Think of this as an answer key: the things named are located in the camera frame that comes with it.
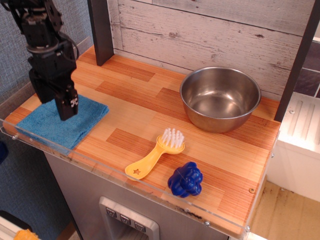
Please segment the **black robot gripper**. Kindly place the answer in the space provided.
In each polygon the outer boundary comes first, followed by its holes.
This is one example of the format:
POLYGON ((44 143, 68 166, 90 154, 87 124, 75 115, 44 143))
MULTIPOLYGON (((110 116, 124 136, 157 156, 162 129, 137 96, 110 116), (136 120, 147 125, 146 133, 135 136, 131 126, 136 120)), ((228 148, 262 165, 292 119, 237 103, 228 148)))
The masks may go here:
POLYGON ((42 104, 55 98, 59 117, 66 121, 78 114, 79 96, 71 74, 76 69, 73 43, 64 39, 54 46, 26 46, 32 56, 30 82, 42 104))

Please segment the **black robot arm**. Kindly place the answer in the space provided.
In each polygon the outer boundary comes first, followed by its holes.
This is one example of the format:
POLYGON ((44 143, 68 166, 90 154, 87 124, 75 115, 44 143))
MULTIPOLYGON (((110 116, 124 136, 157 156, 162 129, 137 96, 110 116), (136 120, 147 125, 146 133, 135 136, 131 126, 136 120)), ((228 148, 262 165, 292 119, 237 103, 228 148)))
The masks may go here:
POLYGON ((78 113, 79 97, 71 79, 77 68, 79 50, 74 41, 61 32, 62 15, 51 0, 2 0, 21 34, 31 56, 29 78, 41 103, 55 101, 61 120, 78 113))

